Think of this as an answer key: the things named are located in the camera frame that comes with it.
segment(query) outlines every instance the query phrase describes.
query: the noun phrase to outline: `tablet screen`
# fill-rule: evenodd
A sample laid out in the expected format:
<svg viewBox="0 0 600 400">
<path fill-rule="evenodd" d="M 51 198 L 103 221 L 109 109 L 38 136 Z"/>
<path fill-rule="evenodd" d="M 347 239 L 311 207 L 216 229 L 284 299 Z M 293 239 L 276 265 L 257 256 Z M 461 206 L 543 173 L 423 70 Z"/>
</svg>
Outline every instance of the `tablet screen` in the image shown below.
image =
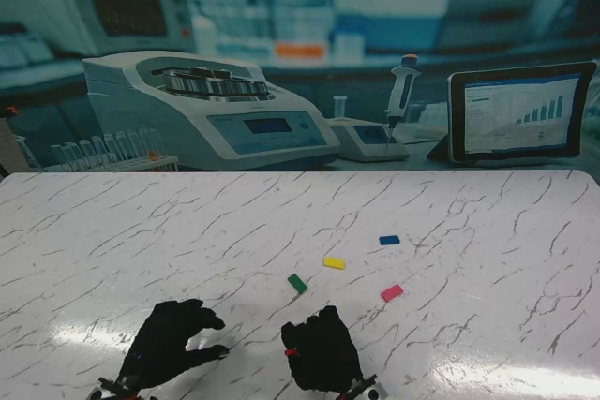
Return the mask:
<svg viewBox="0 0 600 400">
<path fill-rule="evenodd" d="M 581 73 L 465 84 L 465 154 L 567 146 Z"/>
</svg>

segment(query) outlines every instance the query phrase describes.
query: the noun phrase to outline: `centrifuge display screen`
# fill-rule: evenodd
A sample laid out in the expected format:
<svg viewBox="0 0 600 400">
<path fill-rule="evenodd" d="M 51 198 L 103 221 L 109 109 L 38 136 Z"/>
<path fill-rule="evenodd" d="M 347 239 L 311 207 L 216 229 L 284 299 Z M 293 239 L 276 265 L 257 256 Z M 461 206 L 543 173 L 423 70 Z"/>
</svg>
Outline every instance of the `centrifuge display screen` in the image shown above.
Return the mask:
<svg viewBox="0 0 600 400">
<path fill-rule="evenodd" d="M 292 131 L 288 121 L 281 118 L 252 119 L 244 121 L 244 123 L 255 135 L 259 133 L 287 133 Z"/>
<path fill-rule="evenodd" d="M 167 24 L 158 0 L 93 0 L 100 23 L 110 37 L 164 37 Z"/>
</svg>

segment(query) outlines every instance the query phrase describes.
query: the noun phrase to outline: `white pipette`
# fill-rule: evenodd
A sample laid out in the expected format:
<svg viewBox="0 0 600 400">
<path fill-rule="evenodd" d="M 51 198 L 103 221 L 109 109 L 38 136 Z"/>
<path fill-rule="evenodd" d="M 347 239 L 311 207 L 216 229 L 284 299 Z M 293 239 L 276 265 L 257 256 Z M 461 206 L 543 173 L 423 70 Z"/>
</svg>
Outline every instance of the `white pipette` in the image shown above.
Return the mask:
<svg viewBox="0 0 600 400">
<path fill-rule="evenodd" d="M 392 139 L 392 131 L 396 124 L 404 117 L 406 109 L 409 106 L 409 98 L 413 90 L 413 82 L 416 77 L 421 75 L 421 69 L 416 66 L 417 56 L 414 54 L 404 55 L 400 66 L 394 67 L 392 73 L 396 76 L 396 84 L 390 94 L 390 103 L 387 106 L 387 123 L 389 130 L 387 134 L 387 143 L 385 151 Z"/>
</svg>

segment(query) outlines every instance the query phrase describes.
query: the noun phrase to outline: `small rectangular block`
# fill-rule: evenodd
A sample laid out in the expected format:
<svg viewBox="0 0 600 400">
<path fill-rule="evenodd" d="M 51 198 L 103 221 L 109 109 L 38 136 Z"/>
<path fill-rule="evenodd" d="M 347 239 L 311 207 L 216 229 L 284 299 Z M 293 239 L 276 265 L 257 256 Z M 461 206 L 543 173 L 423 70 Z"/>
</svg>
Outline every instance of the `small rectangular block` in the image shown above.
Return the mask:
<svg viewBox="0 0 600 400">
<path fill-rule="evenodd" d="M 288 277 L 288 281 L 298 291 L 299 294 L 302 294 L 308 289 L 308 286 L 305 285 L 304 282 L 300 279 L 300 277 L 296 274 L 290 275 Z"/>
<path fill-rule="evenodd" d="M 398 295 L 400 295 L 404 290 L 400 287 L 400 285 L 394 285 L 390 289 L 386 289 L 382 292 L 382 297 L 386 302 L 395 299 Z"/>
<path fill-rule="evenodd" d="M 346 261 L 338 258 L 325 258 L 323 265 L 327 267 L 333 267 L 334 269 L 344 269 L 346 267 Z"/>
<path fill-rule="evenodd" d="M 379 244 L 381 244 L 381 245 L 400 244 L 400 238 L 398 238 L 397 235 L 394 235 L 394 236 L 381 236 L 379 238 Z"/>
</svg>

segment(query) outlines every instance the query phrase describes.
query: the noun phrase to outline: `yellow block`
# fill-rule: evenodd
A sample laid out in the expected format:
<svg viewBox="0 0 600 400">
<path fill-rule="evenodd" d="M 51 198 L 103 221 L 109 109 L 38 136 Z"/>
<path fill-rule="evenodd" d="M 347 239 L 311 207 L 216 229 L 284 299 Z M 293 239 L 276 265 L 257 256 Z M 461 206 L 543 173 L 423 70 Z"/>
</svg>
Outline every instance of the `yellow block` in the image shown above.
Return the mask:
<svg viewBox="0 0 600 400">
<path fill-rule="evenodd" d="M 346 267 L 346 261 L 337 258 L 325 258 L 322 262 L 324 266 L 333 267 L 334 269 L 344 269 Z"/>
</svg>

